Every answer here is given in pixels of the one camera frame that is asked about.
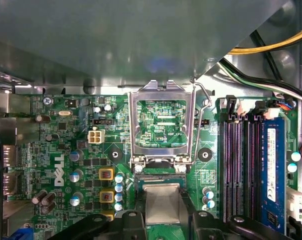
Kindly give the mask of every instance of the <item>metal sheet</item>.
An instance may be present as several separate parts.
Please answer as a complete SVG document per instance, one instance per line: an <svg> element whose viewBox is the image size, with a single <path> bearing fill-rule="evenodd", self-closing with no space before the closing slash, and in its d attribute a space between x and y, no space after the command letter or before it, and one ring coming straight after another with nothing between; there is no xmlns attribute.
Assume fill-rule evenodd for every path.
<svg viewBox="0 0 302 240"><path fill-rule="evenodd" d="M35 207L29 200L5 201L3 203L2 235L11 236L33 216Z"/></svg>
<svg viewBox="0 0 302 240"><path fill-rule="evenodd" d="M147 184L142 186L146 192L145 224L178 224L179 184Z"/></svg>
<svg viewBox="0 0 302 240"><path fill-rule="evenodd" d="M0 0L0 67L46 85L185 82L286 1Z"/></svg>
<svg viewBox="0 0 302 240"><path fill-rule="evenodd" d="M0 93L0 113L30 114L30 97L18 94Z"/></svg>

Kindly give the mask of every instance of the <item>mounting hole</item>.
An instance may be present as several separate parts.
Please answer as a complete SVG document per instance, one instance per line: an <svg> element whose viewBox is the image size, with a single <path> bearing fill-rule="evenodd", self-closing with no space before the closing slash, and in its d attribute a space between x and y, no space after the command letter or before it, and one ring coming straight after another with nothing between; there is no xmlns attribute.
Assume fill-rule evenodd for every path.
<svg viewBox="0 0 302 240"><path fill-rule="evenodd" d="M112 153L112 157L117 158L118 156L119 156L119 153L117 153L116 151L114 151L114 152Z"/></svg>
<svg viewBox="0 0 302 240"><path fill-rule="evenodd" d="M204 211L199 212L199 215L200 215L201 217L206 217L206 216L208 216L208 214L207 214L206 212L204 212Z"/></svg>
<svg viewBox="0 0 302 240"><path fill-rule="evenodd" d="M203 157L204 159L208 158L208 157L209 157L209 153L204 152L204 153L202 154L202 157Z"/></svg>
<svg viewBox="0 0 302 240"><path fill-rule="evenodd" d="M95 222L101 222L102 218L101 217L96 217L96 218L93 219L93 221L95 221Z"/></svg>

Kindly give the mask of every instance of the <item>electrolytic capacitor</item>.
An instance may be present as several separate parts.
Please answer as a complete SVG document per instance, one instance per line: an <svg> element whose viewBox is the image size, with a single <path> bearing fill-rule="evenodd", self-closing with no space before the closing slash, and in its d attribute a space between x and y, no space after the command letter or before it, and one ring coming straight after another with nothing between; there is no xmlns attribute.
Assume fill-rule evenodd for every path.
<svg viewBox="0 0 302 240"><path fill-rule="evenodd" d="M209 209L214 208L216 205L215 201L208 199L206 196L202 198L202 203L206 204Z"/></svg>
<svg viewBox="0 0 302 240"><path fill-rule="evenodd" d="M116 195L114 195L114 200L116 202L122 202L123 200L123 195L121 193L117 193Z"/></svg>
<svg viewBox="0 0 302 240"><path fill-rule="evenodd" d="M121 211L123 209L123 206L120 202L117 202L116 204L114 204L114 209L116 211Z"/></svg>
<svg viewBox="0 0 302 240"><path fill-rule="evenodd" d="M51 117L48 115L37 115L35 121L41 124L48 124L51 122Z"/></svg>
<svg viewBox="0 0 302 240"><path fill-rule="evenodd" d="M69 179L72 183L78 182L83 177L83 171L76 169L70 173Z"/></svg>
<svg viewBox="0 0 302 240"><path fill-rule="evenodd" d="M75 192L70 198L69 202L71 206L76 207L80 204L82 200L83 200L83 194L81 192Z"/></svg>
<svg viewBox="0 0 302 240"><path fill-rule="evenodd" d="M204 187L202 189L202 194L206 196L208 199L213 199L213 197L215 196L214 192L211 191L209 187Z"/></svg>
<svg viewBox="0 0 302 240"><path fill-rule="evenodd" d="M113 107L110 104L106 104L104 106L104 111L106 111L108 114L113 112Z"/></svg>
<svg viewBox="0 0 302 240"><path fill-rule="evenodd" d="M298 151L287 150L286 159L294 161L294 162L298 162L301 159L301 154Z"/></svg>
<svg viewBox="0 0 302 240"><path fill-rule="evenodd" d="M114 190L116 193L121 193L123 191L123 184L118 183L117 185L114 186Z"/></svg>
<svg viewBox="0 0 302 240"><path fill-rule="evenodd" d="M84 157L84 153L80 149L72 151L69 154L69 158L70 158L71 162L81 161L81 160L83 160L83 157Z"/></svg>
<svg viewBox="0 0 302 240"><path fill-rule="evenodd" d="M93 108L93 112L95 112L96 114L100 114L102 113L103 108L101 106L96 106Z"/></svg>
<svg viewBox="0 0 302 240"><path fill-rule="evenodd" d="M51 191L49 192L41 201L41 204L43 206L48 206L50 204L50 202L52 202L55 198L56 198L56 193Z"/></svg>
<svg viewBox="0 0 302 240"><path fill-rule="evenodd" d="M42 214L48 214L50 213L55 207L57 206L55 201L50 202L48 206L43 206L41 208L41 213Z"/></svg>
<svg viewBox="0 0 302 240"><path fill-rule="evenodd" d="M33 204L38 204L47 194L48 192L46 190L41 190L31 199L31 202Z"/></svg>
<svg viewBox="0 0 302 240"><path fill-rule="evenodd" d="M60 136L58 134L48 134L45 136L45 140L47 142L58 141Z"/></svg>
<svg viewBox="0 0 302 240"><path fill-rule="evenodd" d="M124 179L124 175L122 172L118 172L115 177L114 177L114 181L119 184L119 183L122 183L123 182L123 179Z"/></svg>

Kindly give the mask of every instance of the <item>black capacitor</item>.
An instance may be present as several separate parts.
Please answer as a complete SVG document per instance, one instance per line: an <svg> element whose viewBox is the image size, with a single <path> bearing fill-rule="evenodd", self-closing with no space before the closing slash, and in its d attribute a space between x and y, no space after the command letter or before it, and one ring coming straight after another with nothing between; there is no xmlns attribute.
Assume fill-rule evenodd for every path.
<svg viewBox="0 0 302 240"><path fill-rule="evenodd" d="M48 115L37 115L35 121L41 124L48 124L51 122L51 117Z"/></svg>
<svg viewBox="0 0 302 240"><path fill-rule="evenodd" d="M41 213L42 214L48 214L50 213L55 207L57 206L55 201L50 202L48 206L43 206L41 208Z"/></svg>
<svg viewBox="0 0 302 240"><path fill-rule="evenodd" d="M43 206L48 206L55 198L56 198L56 193L51 191L49 192L41 201L41 204Z"/></svg>
<svg viewBox="0 0 302 240"><path fill-rule="evenodd" d="M38 204L40 203L40 201L48 194L48 192L46 190L41 190L38 192L38 194L36 194L32 199L31 202L33 204Z"/></svg>

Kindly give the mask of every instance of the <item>motherboard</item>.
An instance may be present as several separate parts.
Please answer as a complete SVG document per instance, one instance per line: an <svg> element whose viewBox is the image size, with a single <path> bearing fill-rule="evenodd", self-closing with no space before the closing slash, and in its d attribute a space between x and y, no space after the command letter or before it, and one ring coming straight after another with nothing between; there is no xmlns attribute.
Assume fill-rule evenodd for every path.
<svg viewBox="0 0 302 240"><path fill-rule="evenodd" d="M9 183L4 182L3 193L8 201L32 201L35 214L27 224L34 230L35 240L46 240L94 213L101 213L112 221L121 211L135 209L137 188L142 186L142 181L152 179L154 182L159 175L162 181L176 181L171 176L177 170L165 164L157 168L152 164L144 169L131 168L127 95L25 96L30 97L31 117L39 123L40 139L17 147L17 164L8 166L5 173L10 178L14 176L17 187L9 190L10 186L6 187ZM257 101L270 103L273 100L237 98L235 101L238 101L235 105L239 105L239 101L242 104L253 101L252 110ZM235 107L230 109L228 104L227 98L216 99L212 106L205 109L202 119L199 119L202 106L195 106L193 153L200 121L196 159L185 172L180 172L183 176L178 181L187 190L196 210L208 211L224 221L228 216L243 214L262 219L262 223L278 230L279 223L285 218L277 211L280 203L271 199L277 204L270 207L261 197L259 186L254 184L261 181L263 175L258 178L253 176L264 166L255 162L258 161L256 155L249 156L252 146L260 146L257 141L262 140L264 132L264 142L261 142L266 144L264 149L271 144L278 146L267 140L267 133L270 133L267 129L273 129L268 127L274 124L273 120L264 122L244 117L243 120L239 119L239 115L230 118ZM187 138L182 131L185 115L186 102L183 100L139 101L137 121L140 127L135 144L143 148L178 148L186 145ZM279 109L277 119L281 121L277 121L276 129L283 133L282 141L286 143L280 146L279 151L295 153L298 150L297 109ZM250 149L246 149L246 142L250 142ZM270 158L271 153L259 150L259 154L269 154ZM287 165L294 162L285 161ZM288 173L288 176L284 166L279 174L283 176L283 182L277 183L277 186L282 184L283 188L297 189L296 171ZM258 207L246 211L247 203L255 206L265 204L265 213L258 212ZM148 224L146 230L151 240L184 239L178 224Z"/></svg>

